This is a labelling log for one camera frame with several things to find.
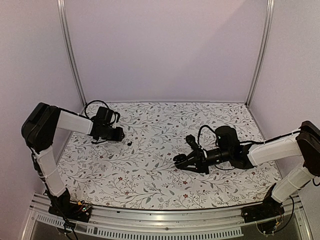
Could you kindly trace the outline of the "black earbud charging case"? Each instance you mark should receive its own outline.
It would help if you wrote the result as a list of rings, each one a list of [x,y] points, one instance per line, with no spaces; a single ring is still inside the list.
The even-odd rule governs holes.
[[[186,161],[186,159],[187,156],[185,154],[179,154],[173,158],[173,162],[176,166],[178,166],[180,164],[183,164]]]

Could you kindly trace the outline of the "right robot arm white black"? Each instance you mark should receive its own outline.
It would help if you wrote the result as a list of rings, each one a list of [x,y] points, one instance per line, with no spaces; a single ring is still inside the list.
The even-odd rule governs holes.
[[[175,167],[207,175],[210,166],[224,162],[236,169],[248,170],[279,159],[303,158],[303,163],[268,190],[266,201],[258,208],[262,218],[269,218],[278,210],[278,203],[320,175],[320,130],[308,120],[297,130],[261,142],[240,141],[237,131],[227,125],[216,128],[213,133],[217,147],[211,150],[200,145],[199,137],[187,135],[185,140],[192,152],[176,155],[173,158]]]

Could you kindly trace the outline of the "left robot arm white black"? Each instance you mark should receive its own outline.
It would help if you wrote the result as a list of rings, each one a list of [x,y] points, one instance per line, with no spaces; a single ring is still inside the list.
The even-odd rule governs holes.
[[[56,130],[66,130],[92,137],[97,143],[121,142],[125,133],[117,126],[120,114],[100,106],[96,115],[89,117],[55,105],[40,102],[21,128],[21,135],[31,150],[35,169],[45,184],[48,194],[59,198],[67,192],[57,169],[53,153]]]

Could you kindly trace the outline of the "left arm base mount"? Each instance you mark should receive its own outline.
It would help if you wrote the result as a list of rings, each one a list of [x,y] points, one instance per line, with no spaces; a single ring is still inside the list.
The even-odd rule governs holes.
[[[53,198],[50,201],[51,204],[48,210],[50,214],[66,218],[68,220],[75,220],[84,223],[89,222],[92,213],[92,205],[90,203],[85,203],[83,200],[72,202],[57,198]]]

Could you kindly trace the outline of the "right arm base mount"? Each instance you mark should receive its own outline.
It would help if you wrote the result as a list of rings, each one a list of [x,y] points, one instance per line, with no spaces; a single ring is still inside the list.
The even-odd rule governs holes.
[[[245,223],[273,218],[284,213],[285,210],[282,203],[275,201],[271,197],[264,199],[260,204],[241,208],[241,217]]]

